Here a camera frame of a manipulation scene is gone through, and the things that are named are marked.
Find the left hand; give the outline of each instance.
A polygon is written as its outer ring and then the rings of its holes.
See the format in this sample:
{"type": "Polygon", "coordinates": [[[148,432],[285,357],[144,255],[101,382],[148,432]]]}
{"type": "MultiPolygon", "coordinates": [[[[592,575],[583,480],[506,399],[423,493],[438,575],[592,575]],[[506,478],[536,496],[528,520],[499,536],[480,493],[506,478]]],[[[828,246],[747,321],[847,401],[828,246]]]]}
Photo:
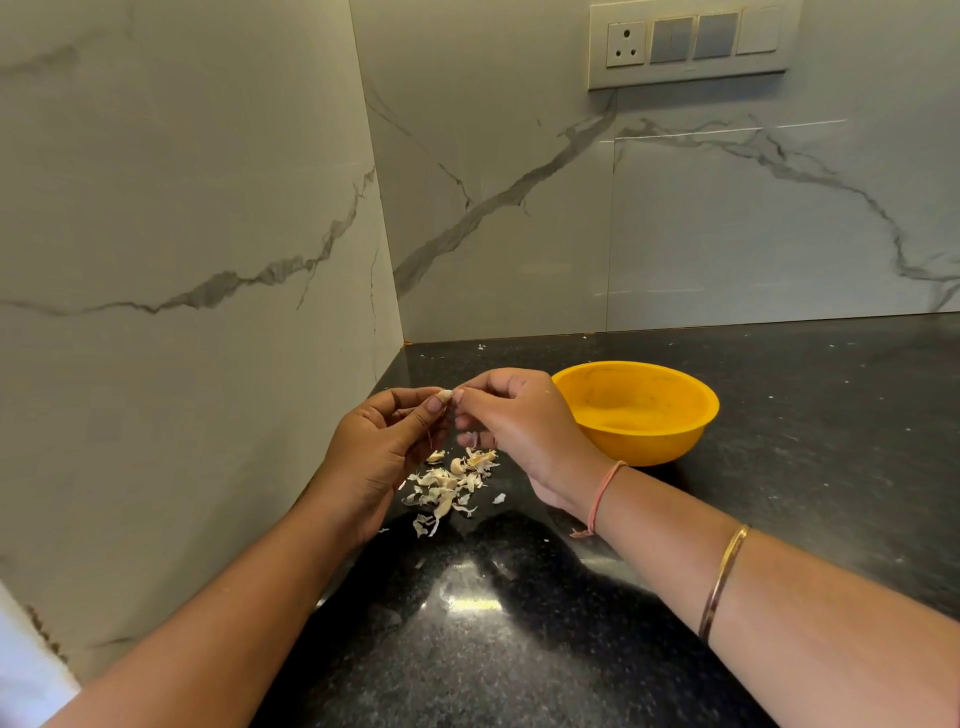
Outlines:
{"type": "Polygon", "coordinates": [[[354,546],[369,541],[396,489],[443,446],[450,395],[440,387],[388,389],[348,412],[300,500],[325,502],[354,546]]]}

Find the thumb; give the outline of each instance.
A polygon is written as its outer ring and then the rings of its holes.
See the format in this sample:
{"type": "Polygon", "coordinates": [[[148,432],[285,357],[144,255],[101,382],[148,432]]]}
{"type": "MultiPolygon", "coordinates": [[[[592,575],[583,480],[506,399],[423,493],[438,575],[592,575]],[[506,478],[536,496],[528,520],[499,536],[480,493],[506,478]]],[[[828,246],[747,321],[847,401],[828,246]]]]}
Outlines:
{"type": "Polygon", "coordinates": [[[479,420],[490,432],[496,431],[504,408],[509,404],[509,400],[472,387],[458,389],[453,393],[453,400],[462,413],[479,420]]]}
{"type": "Polygon", "coordinates": [[[443,416],[446,404],[452,396],[453,392],[449,389],[431,395],[421,402],[417,409],[390,428],[399,437],[404,450],[412,447],[426,434],[430,426],[443,416]]]}

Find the garlic skin pile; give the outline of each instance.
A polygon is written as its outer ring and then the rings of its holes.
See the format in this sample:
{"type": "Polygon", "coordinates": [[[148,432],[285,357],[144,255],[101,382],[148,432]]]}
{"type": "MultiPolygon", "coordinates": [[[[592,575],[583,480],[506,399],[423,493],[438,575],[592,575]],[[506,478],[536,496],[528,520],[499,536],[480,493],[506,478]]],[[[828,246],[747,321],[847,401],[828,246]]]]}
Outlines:
{"type": "MultiPolygon", "coordinates": [[[[428,465],[437,465],[446,457],[445,450],[437,450],[426,459],[428,465]]],[[[479,450],[467,448],[467,457],[457,457],[450,462],[450,470],[446,468],[432,468],[424,475],[412,473],[407,481],[414,483],[414,492],[402,501],[407,506],[433,505],[433,516],[419,514],[414,519],[414,530],[417,538],[433,536],[437,532],[440,520],[451,510],[460,511],[470,518],[476,508],[467,508],[470,496],[478,489],[485,488],[483,481],[490,477],[491,468],[496,468],[496,450],[479,450]]],[[[498,496],[496,503],[503,502],[503,494],[498,496]]]]}

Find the hand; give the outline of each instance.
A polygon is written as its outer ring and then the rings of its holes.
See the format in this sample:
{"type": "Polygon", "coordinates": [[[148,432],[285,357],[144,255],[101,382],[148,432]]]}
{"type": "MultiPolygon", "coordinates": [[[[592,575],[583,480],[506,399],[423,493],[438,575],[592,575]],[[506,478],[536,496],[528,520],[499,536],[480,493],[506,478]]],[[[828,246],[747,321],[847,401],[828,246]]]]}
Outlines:
{"type": "Polygon", "coordinates": [[[440,387],[390,389],[348,412],[298,502],[325,503],[354,546],[369,541],[396,489],[446,440],[450,395],[440,387]]]}
{"type": "Polygon", "coordinates": [[[583,520],[612,465],[581,431],[547,372],[494,369],[457,387],[462,447],[501,448],[530,477],[537,497],[583,520]]]}

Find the countertop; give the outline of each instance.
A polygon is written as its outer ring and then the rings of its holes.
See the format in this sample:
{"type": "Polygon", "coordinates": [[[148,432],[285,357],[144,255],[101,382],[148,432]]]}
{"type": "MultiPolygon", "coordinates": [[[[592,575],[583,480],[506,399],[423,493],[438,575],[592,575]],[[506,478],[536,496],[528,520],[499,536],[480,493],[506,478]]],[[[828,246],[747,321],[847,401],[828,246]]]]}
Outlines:
{"type": "MultiPolygon", "coordinates": [[[[602,359],[680,369],[720,397],[700,444],[652,474],[960,618],[960,315],[416,345],[381,386],[602,359]]],[[[575,522],[501,462],[473,519],[432,539],[395,502],[253,725],[773,725],[602,541],[571,541],[575,522]]]]}

